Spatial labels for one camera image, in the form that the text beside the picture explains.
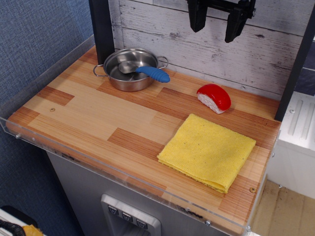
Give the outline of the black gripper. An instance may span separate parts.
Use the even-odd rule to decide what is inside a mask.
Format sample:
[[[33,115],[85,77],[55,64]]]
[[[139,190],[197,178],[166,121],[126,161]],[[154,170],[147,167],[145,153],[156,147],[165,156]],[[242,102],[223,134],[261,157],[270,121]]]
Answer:
[[[240,36],[247,18],[255,15],[255,0],[240,0],[237,3],[227,0],[188,0],[190,27],[198,32],[205,27],[208,7],[230,13],[227,19],[225,42],[230,43]]]

